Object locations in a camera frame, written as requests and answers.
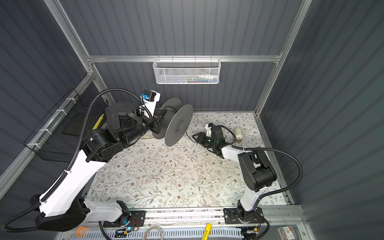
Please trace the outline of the orange tape roll front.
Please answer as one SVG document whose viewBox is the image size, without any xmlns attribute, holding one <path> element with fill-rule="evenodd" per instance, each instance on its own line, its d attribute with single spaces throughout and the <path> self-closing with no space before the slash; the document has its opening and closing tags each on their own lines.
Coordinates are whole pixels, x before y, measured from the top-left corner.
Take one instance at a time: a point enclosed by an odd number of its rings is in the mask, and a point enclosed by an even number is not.
<svg viewBox="0 0 384 240">
<path fill-rule="evenodd" d="M 83 226 L 80 226 L 76 229 L 75 231 L 75 236 L 78 237 L 78 238 L 81 238 L 83 237 L 87 232 L 87 228 L 86 227 L 83 227 Z"/>
</svg>

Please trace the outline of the yellow marker front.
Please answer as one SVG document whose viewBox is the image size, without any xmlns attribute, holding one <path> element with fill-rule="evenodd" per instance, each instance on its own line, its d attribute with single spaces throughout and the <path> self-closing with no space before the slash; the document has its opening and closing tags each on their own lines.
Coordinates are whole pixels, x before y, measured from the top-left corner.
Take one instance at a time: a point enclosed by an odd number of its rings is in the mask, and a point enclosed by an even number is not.
<svg viewBox="0 0 384 240">
<path fill-rule="evenodd" d="M 212 230 L 212 225 L 211 224 L 207 224 L 206 228 L 204 230 L 203 236 L 202 236 L 202 240 L 208 240 L 208 237 L 209 237 L 209 235 L 211 233 L 211 230 Z"/>
</svg>

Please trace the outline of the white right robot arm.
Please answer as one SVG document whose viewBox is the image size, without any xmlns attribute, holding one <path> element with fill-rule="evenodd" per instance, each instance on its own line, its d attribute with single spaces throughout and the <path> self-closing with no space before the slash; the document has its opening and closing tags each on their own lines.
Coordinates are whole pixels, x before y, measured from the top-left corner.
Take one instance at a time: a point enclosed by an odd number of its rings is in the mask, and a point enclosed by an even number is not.
<svg viewBox="0 0 384 240">
<path fill-rule="evenodd" d="M 261 212 L 258 210 L 260 201 L 267 196 L 286 192 L 295 187 L 303 177 L 303 167 L 294 156 L 277 149 L 235 146 L 238 137 L 239 135 L 225 126 L 209 123 L 206 125 L 205 133 L 194 134 L 190 139 L 216 156 L 235 161 L 240 165 L 247 187 L 236 208 L 224 209 L 226 223 L 247 224 L 252 221 L 263 223 Z M 298 177 L 293 183 L 272 192 L 268 191 L 268 187 L 277 180 L 277 173 L 266 152 L 279 153 L 293 160 L 299 169 Z"/>
</svg>

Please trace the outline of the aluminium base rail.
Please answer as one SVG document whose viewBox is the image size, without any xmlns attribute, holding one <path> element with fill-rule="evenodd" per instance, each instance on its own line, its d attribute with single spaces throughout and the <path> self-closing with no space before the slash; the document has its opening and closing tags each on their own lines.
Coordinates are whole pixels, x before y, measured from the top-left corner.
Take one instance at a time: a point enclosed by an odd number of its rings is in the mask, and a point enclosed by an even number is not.
<svg viewBox="0 0 384 240">
<path fill-rule="evenodd" d="M 141 227 L 204 225 L 206 223 L 214 226 L 245 226 L 263 224 L 266 220 L 274 223 L 304 217 L 304 211 L 298 205 L 259 206 L 256 210 L 247 213 L 242 213 L 235 207 L 133 209 L 130 212 L 133 218 L 139 220 Z"/>
</svg>

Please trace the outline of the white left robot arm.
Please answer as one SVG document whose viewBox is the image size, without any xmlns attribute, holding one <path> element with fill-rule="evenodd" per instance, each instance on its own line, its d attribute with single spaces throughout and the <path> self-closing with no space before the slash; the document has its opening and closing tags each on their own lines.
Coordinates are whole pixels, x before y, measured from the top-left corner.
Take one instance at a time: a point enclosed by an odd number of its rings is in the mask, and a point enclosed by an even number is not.
<svg viewBox="0 0 384 240">
<path fill-rule="evenodd" d="M 80 197 L 79 193 L 113 156 L 136 144 L 148 131 L 161 131 L 166 111 L 156 110 L 160 97 L 156 91 L 144 91 L 135 96 L 138 106 L 130 102 L 111 105 L 106 108 L 107 127 L 87 130 L 96 103 L 92 100 L 68 166 L 45 193 L 32 197 L 30 208 L 5 221 L 2 230 L 66 232 L 88 222 L 109 222 L 122 228 L 135 224 L 124 202 L 98 203 Z"/>
</svg>

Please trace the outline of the grey perforated cable spool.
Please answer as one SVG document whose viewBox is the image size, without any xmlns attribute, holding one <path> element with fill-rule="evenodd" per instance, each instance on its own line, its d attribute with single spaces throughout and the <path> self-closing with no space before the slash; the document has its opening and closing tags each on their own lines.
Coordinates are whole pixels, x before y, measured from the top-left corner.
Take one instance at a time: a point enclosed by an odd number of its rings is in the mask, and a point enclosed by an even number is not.
<svg viewBox="0 0 384 240">
<path fill-rule="evenodd" d="M 152 132 L 152 135 L 157 140 L 164 139 L 165 144 L 171 147 L 185 134 L 191 123 L 194 109 L 192 105 L 183 105 L 180 99 L 172 98 L 163 104 L 161 110 L 167 110 L 167 113 L 162 121 L 160 133 Z"/>
</svg>

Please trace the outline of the yellow marker in basket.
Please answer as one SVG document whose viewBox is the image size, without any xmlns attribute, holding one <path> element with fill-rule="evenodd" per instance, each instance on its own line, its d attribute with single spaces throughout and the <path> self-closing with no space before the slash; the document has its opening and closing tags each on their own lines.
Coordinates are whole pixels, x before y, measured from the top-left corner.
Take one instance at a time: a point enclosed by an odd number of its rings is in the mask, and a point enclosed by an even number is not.
<svg viewBox="0 0 384 240">
<path fill-rule="evenodd" d="M 94 124 L 92 130 L 96 130 L 96 129 L 100 126 L 100 124 L 101 124 L 101 122 L 103 121 L 103 119 L 104 119 L 104 114 L 102 114 L 102 115 L 98 118 L 98 120 L 97 120 L 96 123 Z"/>
</svg>

